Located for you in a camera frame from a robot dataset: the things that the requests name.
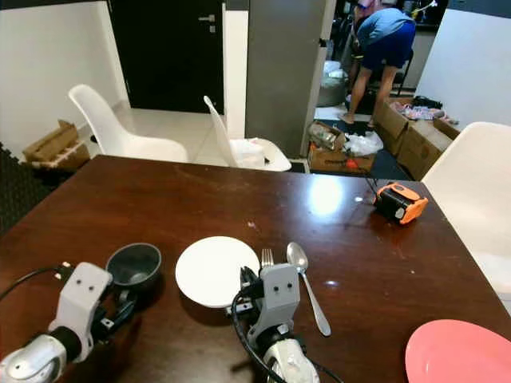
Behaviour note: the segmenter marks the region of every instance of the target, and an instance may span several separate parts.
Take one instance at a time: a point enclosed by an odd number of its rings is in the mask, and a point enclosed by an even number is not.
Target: black door
[[[109,0],[133,108],[224,110],[221,0]]]

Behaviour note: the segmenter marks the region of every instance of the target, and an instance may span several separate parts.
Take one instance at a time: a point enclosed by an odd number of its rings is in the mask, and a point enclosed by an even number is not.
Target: white plate
[[[183,294],[202,306],[230,306],[240,291],[240,268],[259,272],[256,253],[238,239],[209,237],[190,245],[176,264],[176,281]]]

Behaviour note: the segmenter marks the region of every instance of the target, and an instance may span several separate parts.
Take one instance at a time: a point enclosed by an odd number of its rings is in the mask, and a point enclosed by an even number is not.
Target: tape measure
[[[415,191],[391,182],[379,189],[374,198],[374,205],[385,216],[397,220],[401,225],[419,217],[428,204],[426,197]]]

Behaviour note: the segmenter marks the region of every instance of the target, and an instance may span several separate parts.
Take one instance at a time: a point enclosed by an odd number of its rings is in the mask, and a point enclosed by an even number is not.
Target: plastic bag
[[[341,63],[339,61],[325,61],[325,64],[323,64],[323,76],[328,76],[330,72],[340,68]]]
[[[346,72],[344,72],[342,69],[336,69],[332,70],[330,73],[328,73],[328,77],[330,78],[340,78],[343,80],[344,78],[348,77]]]
[[[355,156],[368,156],[383,149],[382,139],[375,132],[366,132],[365,136],[346,134],[348,141],[343,146],[343,151],[348,150]]]
[[[242,168],[264,167],[263,147],[256,144],[257,139],[229,140],[236,163]]]

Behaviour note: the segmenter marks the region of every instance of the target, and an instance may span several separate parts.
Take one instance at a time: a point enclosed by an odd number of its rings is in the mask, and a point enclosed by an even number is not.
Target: dark brown table
[[[406,184],[430,198],[424,185]],[[346,383],[406,381],[406,342],[434,319],[473,322],[511,339],[508,314],[437,204],[400,227],[374,212],[370,196],[359,178],[99,156],[0,240],[0,290],[64,260],[104,266],[127,243],[161,249],[159,301],[62,381],[259,379],[222,310],[196,305],[176,285],[180,253],[211,235],[236,237],[257,253],[270,247],[282,260],[287,243],[302,244],[333,334],[317,330],[303,286],[295,332],[308,355]],[[4,356],[46,329],[61,287],[42,275],[2,302]]]

